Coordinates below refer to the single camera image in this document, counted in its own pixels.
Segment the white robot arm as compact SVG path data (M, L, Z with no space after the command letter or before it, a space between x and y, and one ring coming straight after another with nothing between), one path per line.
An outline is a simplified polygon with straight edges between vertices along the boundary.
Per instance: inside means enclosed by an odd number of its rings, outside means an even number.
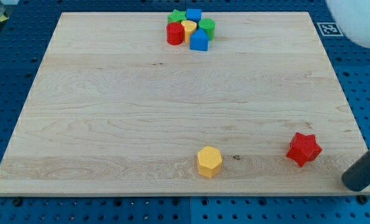
M332 17L344 35L370 49L370 0L326 0Z

